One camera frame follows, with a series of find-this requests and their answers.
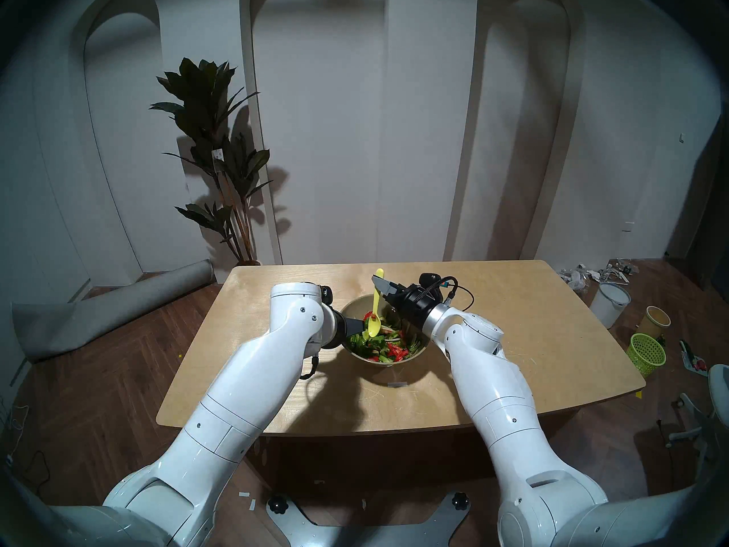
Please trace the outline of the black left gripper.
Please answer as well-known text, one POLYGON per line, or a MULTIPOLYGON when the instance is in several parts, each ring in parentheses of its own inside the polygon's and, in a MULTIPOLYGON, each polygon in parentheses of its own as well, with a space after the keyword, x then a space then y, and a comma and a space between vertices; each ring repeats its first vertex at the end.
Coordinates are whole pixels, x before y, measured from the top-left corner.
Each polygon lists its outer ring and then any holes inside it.
POLYGON ((368 338, 367 320, 346 319, 341 312, 327 307, 327 349, 335 349, 353 337, 368 338))

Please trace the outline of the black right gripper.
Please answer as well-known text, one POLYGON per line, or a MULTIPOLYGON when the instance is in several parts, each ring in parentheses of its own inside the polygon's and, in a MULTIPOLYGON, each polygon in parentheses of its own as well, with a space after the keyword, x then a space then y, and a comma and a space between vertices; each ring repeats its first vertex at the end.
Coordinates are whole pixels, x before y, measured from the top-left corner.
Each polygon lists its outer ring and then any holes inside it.
POLYGON ((443 294, 440 284, 422 287, 418 284, 403 286, 396 282, 372 275, 375 291, 425 336, 433 336, 436 326, 443 318, 443 294))

